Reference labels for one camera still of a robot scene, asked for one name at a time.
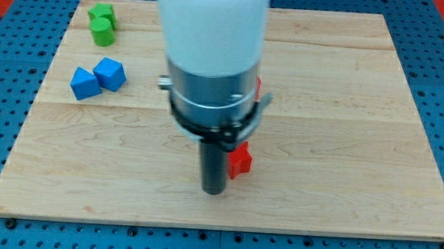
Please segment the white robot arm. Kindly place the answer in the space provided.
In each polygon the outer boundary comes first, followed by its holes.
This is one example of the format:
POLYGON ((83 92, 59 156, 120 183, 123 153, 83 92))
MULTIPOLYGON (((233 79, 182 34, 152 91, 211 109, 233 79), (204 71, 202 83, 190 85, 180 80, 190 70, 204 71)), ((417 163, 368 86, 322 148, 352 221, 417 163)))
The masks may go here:
POLYGON ((201 187, 226 188, 228 154, 257 129, 272 99, 260 95, 270 0, 156 0, 168 75, 158 79, 185 136, 199 143, 201 187))

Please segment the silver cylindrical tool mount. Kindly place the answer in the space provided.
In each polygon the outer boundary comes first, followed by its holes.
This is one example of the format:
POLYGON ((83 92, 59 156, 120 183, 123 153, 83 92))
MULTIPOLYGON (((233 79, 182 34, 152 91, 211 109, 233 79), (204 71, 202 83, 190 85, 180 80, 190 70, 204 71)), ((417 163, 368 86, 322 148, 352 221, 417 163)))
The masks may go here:
POLYGON ((184 136, 231 152, 260 124, 271 93, 254 101, 258 65, 229 76, 198 75, 168 60, 169 74, 158 79, 168 92, 170 111, 184 136))

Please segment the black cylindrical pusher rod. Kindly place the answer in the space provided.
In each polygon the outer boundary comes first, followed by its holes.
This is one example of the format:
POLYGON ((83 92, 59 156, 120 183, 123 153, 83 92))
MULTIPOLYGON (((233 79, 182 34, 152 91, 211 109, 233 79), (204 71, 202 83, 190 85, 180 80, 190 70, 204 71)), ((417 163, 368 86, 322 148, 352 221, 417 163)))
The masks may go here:
POLYGON ((224 192, 227 182, 227 157, 217 145, 200 144, 201 187, 209 195, 224 192))

